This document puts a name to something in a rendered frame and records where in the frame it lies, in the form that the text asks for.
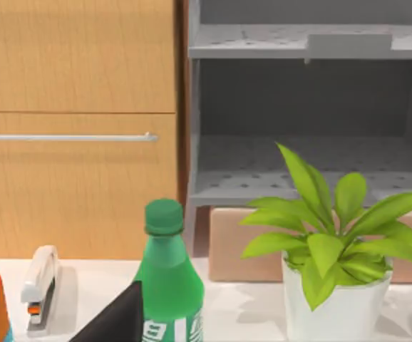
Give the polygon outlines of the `wooden drawer front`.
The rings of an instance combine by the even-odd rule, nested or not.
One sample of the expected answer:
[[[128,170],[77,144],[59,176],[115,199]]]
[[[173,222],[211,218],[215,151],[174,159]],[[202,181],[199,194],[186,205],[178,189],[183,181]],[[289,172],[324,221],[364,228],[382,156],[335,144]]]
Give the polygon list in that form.
[[[0,113],[0,134],[142,135],[151,142],[0,141],[0,258],[139,259],[144,208],[177,197],[173,114]]]

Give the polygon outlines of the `salmon-coloured box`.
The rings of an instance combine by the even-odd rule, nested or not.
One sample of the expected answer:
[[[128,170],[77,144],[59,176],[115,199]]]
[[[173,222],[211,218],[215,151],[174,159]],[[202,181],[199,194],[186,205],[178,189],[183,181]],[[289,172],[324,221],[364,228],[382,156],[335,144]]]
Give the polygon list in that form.
[[[279,252],[241,259],[248,243],[256,236],[275,231],[274,227],[244,226],[240,221],[253,210],[214,208],[210,212],[209,277],[213,281],[282,280],[282,256]],[[412,227],[412,212],[400,219]],[[412,284],[412,263],[393,262],[393,283]]]

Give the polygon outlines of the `grey shelf cabinet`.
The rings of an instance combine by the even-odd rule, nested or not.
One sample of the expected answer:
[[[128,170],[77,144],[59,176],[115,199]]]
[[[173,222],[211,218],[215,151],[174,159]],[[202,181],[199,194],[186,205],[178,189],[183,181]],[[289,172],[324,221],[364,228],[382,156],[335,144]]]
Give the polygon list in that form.
[[[412,0],[188,2],[188,247],[198,207],[296,197],[278,145],[412,192]]]

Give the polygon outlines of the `white potted green plant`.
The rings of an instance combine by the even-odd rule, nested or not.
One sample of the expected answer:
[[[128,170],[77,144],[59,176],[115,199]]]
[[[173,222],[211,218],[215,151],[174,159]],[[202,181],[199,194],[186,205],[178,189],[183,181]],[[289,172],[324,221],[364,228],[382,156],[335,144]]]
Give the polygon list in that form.
[[[412,262],[412,192],[364,206],[365,177],[350,172],[330,190],[324,176],[285,146],[279,151],[297,198],[259,197],[242,223],[269,226],[244,248],[278,252],[289,342],[369,342],[395,259]]]

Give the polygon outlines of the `white stapler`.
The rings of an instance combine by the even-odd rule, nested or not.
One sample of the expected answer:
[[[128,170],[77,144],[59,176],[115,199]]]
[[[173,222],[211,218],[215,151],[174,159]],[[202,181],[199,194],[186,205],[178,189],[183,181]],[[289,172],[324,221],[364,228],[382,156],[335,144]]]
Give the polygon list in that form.
[[[56,296],[59,275],[58,251],[54,245],[40,246],[32,256],[21,290],[21,303],[26,304],[28,337],[48,334],[51,304]]]

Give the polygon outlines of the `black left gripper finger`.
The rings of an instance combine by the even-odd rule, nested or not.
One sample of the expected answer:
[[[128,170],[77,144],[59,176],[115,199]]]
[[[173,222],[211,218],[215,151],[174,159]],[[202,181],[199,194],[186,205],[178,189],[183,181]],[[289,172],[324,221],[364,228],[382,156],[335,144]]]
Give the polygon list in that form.
[[[143,288],[133,281],[69,342],[142,342]]]

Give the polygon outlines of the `green bottle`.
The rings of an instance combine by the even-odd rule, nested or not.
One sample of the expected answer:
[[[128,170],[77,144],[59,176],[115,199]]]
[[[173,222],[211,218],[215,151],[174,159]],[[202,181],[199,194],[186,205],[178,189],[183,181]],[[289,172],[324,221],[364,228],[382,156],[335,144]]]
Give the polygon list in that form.
[[[142,282],[142,342],[203,342],[205,288],[182,239],[182,205],[168,198],[145,207],[148,236],[135,280]]]

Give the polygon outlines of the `wooden cupboard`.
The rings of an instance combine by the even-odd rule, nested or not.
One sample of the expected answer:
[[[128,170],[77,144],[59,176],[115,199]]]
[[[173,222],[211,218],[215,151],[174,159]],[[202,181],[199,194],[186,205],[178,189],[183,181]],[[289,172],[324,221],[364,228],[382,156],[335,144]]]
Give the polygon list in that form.
[[[174,53],[175,53],[175,110],[171,113],[153,114],[173,114],[177,118],[177,200],[184,200],[186,186],[186,166],[185,166],[185,124],[187,121],[186,110],[186,71],[185,60],[186,48],[186,11],[187,0],[174,0]],[[0,113],[36,113],[36,112],[0,112]],[[144,114],[144,113],[48,113],[46,114]]]

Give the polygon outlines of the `wooden cupboard door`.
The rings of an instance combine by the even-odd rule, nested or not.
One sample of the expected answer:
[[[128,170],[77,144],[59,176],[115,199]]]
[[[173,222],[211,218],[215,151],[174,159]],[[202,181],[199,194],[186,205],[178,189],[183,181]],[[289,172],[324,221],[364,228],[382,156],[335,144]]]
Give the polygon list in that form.
[[[174,0],[0,0],[0,112],[171,113]]]

